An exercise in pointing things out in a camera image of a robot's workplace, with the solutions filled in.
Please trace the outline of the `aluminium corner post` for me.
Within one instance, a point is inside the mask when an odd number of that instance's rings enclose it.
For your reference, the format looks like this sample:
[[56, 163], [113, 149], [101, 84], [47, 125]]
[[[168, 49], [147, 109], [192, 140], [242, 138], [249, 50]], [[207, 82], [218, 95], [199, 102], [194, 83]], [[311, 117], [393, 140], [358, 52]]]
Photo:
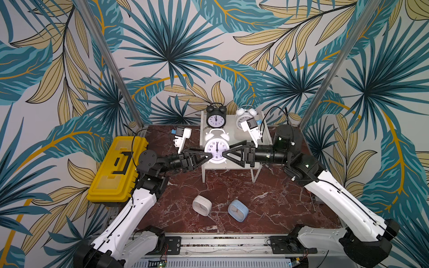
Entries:
[[356, 20], [356, 25], [351, 29], [350, 36], [345, 40], [345, 43], [342, 46], [341, 50], [339, 51], [338, 56], [333, 62], [330, 70], [328, 71], [317, 93], [314, 95], [314, 98], [311, 104], [308, 106], [305, 116], [302, 118], [301, 122], [299, 123], [298, 127], [301, 130], [303, 130], [308, 125], [311, 115], [314, 113], [322, 97], [325, 95], [328, 89], [328, 86], [335, 78], [337, 71], [340, 69], [343, 62], [346, 60], [347, 56], [351, 52], [352, 48], [360, 38], [361, 34], [365, 30], [366, 25], [370, 21], [373, 13], [377, 10], [380, 3], [381, 3], [381, 0], [369, 1], [368, 4], [363, 9], [362, 15]]
[[106, 39], [102, 33], [102, 30], [98, 27], [97, 21], [95, 19], [95, 16], [88, 4], [88, 1], [84, 0], [77, 0], [76, 1], [78, 10], [80, 11], [82, 18], [84, 22], [86, 23], [90, 33], [92, 34], [95, 43], [97, 44], [99, 51], [101, 53], [102, 58], [105, 59], [107, 68], [111, 72], [111, 75], [113, 76], [116, 84], [118, 85], [118, 89], [121, 92], [125, 103], [128, 105], [131, 117], [136, 122], [139, 129], [144, 128], [144, 122], [142, 121], [139, 112], [137, 111], [132, 98], [131, 94], [129, 93], [127, 86], [125, 84], [125, 81], [115, 63], [114, 57], [112, 56], [112, 53], [108, 47], [108, 44], [106, 42]]

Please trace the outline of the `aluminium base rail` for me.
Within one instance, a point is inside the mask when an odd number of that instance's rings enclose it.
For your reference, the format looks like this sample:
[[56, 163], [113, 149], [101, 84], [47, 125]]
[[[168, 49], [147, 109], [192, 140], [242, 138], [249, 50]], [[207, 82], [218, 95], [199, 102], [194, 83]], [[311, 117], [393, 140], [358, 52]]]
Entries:
[[156, 233], [140, 231], [123, 248], [114, 235], [79, 246], [74, 268], [356, 268], [343, 253], [286, 248], [274, 234]]

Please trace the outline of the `white square alarm clock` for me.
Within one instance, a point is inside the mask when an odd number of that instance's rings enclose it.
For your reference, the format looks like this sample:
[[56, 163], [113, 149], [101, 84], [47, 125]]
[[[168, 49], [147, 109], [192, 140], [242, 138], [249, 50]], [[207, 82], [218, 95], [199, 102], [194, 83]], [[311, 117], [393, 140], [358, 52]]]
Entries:
[[207, 198], [198, 195], [192, 202], [192, 208], [195, 212], [202, 216], [208, 216], [212, 209], [212, 202]]

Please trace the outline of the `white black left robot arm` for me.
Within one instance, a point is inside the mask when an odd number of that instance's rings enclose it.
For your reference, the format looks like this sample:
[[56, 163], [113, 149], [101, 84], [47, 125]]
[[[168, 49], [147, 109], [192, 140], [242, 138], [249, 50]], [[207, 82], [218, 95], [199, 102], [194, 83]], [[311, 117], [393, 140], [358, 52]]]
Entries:
[[143, 151], [138, 159], [137, 186], [131, 199], [114, 221], [91, 244], [79, 246], [73, 256], [75, 268], [130, 268], [147, 253], [161, 251], [164, 231], [148, 226], [133, 241], [130, 236], [144, 215], [164, 193], [169, 179], [163, 174], [173, 170], [189, 172], [212, 159], [202, 149], [185, 149], [182, 153], [160, 157], [153, 150]]

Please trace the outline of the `light blue square clock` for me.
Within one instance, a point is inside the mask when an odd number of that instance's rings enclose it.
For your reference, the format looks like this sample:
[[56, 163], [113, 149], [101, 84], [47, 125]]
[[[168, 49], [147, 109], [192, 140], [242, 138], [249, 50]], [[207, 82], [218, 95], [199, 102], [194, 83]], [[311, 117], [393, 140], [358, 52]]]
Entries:
[[248, 216], [248, 207], [238, 199], [232, 201], [228, 207], [229, 215], [238, 222], [243, 222]]

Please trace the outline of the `black twin-bell alarm clock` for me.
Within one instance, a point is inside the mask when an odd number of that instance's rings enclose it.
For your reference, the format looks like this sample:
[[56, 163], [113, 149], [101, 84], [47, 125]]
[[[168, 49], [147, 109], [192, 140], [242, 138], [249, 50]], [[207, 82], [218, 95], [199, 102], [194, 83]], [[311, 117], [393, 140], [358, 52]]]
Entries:
[[212, 102], [206, 108], [206, 123], [210, 128], [223, 128], [226, 125], [227, 108], [220, 102]]

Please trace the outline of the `yellow black toolbox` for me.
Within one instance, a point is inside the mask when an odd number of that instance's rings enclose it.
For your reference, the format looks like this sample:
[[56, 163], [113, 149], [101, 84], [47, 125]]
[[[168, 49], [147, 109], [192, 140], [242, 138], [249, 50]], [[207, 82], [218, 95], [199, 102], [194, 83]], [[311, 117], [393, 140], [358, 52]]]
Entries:
[[144, 137], [115, 137], [89, 188], [87, 199], [109, 207], [127, 202], [136, 183], [137, 159], [148, 144]]

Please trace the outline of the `aluminium corner post left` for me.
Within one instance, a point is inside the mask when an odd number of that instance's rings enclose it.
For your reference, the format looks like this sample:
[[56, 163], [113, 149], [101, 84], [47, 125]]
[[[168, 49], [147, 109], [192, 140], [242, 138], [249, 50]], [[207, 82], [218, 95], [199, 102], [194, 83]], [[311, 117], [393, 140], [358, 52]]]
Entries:
[[125, 84], [125, 81], [115, 63], [114, 57], [112, 56], [112, 53], [108, 47], [108, 44], [106, 42], [106, 39], [102, 33], [102, 30], [98, 27], [97, 21], [95, 19], [95, 16], [88, 4], [88, 1], [84, 0], [77, 0], [76, 1], [78, 10], [80, 11], [82, 18], [84, 22], [86, 23], [90, 33], [92, 34], [95, 43], [97, 44], [99, 51], [101, 53], [102, 58], [105, 59], [107, 68], [111, 72], [111, 75], [113, 76], [116, 84], [118, 85], [118, 89], [121, 92], [125, 103], [128, 105], [131, 117], [136, 122], [139, 129], [144, 128], [144, 122], [142, 121], [139, 112], [137, 111], [132, 98], [131, 94], [129, 93], [127, 86]]

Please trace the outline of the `aluminium corner post right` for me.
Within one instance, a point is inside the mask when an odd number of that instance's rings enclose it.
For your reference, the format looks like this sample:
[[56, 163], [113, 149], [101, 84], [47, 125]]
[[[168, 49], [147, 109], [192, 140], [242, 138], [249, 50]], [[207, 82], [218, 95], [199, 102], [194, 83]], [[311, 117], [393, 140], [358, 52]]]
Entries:
[[299, 123], [298, 127], [301, 130], [303, 130], [308, 125], [311, 115], [314, 113], [322, 97], [325, 95], [328, 89], [328, 86], [335, 78], [337, 71], [340, 69], [343, 62], [346, 60], [347, 56], [351, 52], [352, 48], [360, 38], [361, 34], [365, 30], [366, 25], [370, 21], [373, 13], [377, 10], [380, 3], [381, 3], [381, 0], [369, 1], [368, 4], [363, 9], [362, 15], [356, 20], [356, 25], [351, 29], [350, 36], [345, 40], [345, 43], [342, 46], [341, 50], [339, 51], [338, 56], [333, 62], [330, 70], [328, 71], [317, 93], [314, 95], [314, 98], [311, 104], [308, 106], [305, 116], [302, 118], [301, 122]]

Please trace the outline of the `white twin-bell alarm clock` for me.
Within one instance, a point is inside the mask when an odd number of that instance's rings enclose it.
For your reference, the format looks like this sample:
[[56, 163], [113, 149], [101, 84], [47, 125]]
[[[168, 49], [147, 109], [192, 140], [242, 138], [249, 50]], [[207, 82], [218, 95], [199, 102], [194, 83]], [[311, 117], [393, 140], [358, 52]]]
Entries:
[[230, 149], [230, 136], [222, 128], [211, 129], [204, 137], [204, 151], [212, 155], [211, 163], [221, 164], [226, 161], [223, 152]]

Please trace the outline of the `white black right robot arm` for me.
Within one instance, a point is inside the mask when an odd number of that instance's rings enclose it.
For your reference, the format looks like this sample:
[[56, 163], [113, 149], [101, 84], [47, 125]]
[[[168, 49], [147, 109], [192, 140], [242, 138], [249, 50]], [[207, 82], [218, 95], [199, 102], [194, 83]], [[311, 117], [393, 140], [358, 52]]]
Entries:
[[256, 163], [279, 164], [298, 185], [318, 197], [345, 222], [344, 228], [322, 229], [298, 224], [286, 237], [294, 253], [325, 249], [344, 253], [364, 268], [374, 268], [391, 253], [391, 241], [400, 230], [393, 219], [385, 220], [348, 192], [317, 158], [302, 152], [303, 135], [297, 127], [280, 125], [270, 145], [242, 141], [223, 151], [224, 158], [244, 167]]

